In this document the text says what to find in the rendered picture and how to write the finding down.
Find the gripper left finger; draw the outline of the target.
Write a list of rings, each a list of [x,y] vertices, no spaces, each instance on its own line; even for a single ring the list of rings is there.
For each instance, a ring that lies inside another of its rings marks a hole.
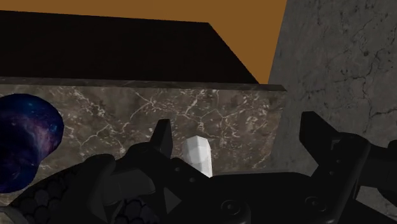
[[[163,119],[150,141],[122,158],[87,158],[61,200],[57,224],[224,224],[209,178],[171,151],[171,123]]]

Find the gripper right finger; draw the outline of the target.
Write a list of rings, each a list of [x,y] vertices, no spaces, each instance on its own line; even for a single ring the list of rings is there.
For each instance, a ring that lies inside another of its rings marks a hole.
[[[305,201],[308,224],[397,224],[356,199],[368,186],[397,207],[397,140],[387,148],[376,146],[335,130],[313,111],[301,115],[299,140],[317,163],[310,177],[316,193]]]

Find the white faceted object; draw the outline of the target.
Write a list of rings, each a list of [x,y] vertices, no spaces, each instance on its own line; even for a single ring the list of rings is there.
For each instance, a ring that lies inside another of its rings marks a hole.
[[[207,177],[212,177],[212,158],[209,141],[201,136],[186,139],[182,145],[183,160]]]

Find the blue galaxy-patterned rounded object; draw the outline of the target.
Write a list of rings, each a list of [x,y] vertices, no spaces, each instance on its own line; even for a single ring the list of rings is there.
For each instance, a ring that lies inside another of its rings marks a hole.
[[[63,132],[62,116],[48,101],[31,94],[0,97],[0,193],[28,186]]]

